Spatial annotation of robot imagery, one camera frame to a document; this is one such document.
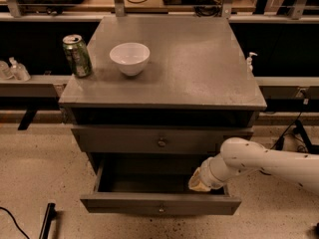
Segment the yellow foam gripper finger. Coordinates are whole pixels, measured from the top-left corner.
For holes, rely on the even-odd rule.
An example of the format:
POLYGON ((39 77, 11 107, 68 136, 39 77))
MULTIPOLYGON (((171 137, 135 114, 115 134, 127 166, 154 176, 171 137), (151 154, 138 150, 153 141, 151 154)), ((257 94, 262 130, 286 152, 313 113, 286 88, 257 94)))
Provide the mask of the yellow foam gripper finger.
POLYGON ((209 192, 210 188, 200 179, 200 168, 198 167, 188 182, 188 188, 196 192, 209 192))

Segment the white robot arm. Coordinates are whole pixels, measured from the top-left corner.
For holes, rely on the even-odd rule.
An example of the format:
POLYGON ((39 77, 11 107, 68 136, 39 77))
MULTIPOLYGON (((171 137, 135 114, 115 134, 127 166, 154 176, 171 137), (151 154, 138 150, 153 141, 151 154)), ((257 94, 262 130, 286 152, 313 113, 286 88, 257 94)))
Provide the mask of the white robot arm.
POLYGON ((188 182, 193 191, 208 192, 230 179, 251 171, 263 171, 305 190, 319 194, 319 156, 280 151, 240 137, 227 139, 215 157, 206 159, 188 182))

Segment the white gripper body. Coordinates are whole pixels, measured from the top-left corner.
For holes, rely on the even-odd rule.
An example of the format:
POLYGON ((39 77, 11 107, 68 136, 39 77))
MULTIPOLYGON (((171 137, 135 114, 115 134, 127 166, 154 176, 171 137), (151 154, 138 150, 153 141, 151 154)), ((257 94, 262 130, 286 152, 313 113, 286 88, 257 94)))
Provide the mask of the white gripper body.
POLYGON ((221 188, 228 179, 228 167, 218 155, 209 157, 200 166, 199 179, 206 190, 221 188))

